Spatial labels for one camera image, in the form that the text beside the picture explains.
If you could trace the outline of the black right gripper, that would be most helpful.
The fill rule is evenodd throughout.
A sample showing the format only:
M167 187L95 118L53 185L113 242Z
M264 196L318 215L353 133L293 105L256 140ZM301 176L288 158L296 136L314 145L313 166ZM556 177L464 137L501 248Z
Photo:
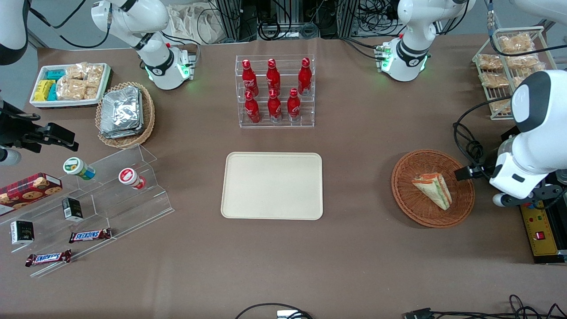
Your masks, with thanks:
M2 101L0 108L0 145L2 147L16 147L27 149L33 153L41 152L41 145L34 141L27 141L26 136L35 136L36 130L40 128L34 121L39 121L41 116L36 113L25 113L12 104ZM56 124L48 123L44 127L42 143L44 145L56 145L67 148L73 152L79 149L79 143L75 141L75 133Z

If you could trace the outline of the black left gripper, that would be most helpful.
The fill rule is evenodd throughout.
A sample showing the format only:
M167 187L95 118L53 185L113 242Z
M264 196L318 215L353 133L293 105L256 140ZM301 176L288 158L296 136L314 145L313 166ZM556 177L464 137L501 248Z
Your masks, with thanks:
M493 165L470 165L470 167L462 167L455 170L455 179L458 181L469 179L490 179L493 176Z

